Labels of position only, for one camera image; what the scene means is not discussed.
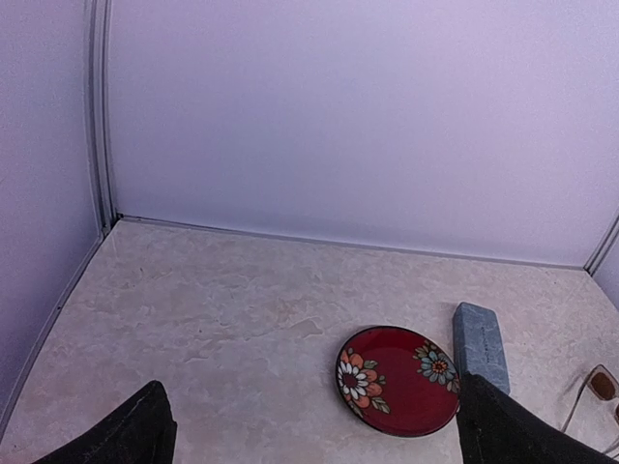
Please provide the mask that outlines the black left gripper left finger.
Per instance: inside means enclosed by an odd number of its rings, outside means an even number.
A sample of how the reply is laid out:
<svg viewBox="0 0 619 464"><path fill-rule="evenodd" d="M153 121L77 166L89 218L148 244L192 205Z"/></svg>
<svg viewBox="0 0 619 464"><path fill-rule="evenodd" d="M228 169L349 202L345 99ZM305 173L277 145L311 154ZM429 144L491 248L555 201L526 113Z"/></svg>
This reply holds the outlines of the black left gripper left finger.
<svg viewBox="0 0 619 464"><path fill-rule="evenodd" d="M165 388L153 380L91 429L38 462L170 464L176 435L177 422Z"/></svg>

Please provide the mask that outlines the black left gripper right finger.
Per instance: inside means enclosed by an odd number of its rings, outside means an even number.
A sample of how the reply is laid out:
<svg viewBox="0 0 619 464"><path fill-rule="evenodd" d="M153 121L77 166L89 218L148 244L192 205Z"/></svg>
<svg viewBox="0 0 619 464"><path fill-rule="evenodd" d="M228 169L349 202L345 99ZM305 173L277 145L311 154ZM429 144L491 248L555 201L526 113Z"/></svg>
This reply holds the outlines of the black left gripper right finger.
<svg viewBox="0 0 619 464"><path fill-rule="evenodd" d="M467 373L460 380L457 429L465 463L613 461L540 420L481 375Z"/></svg>

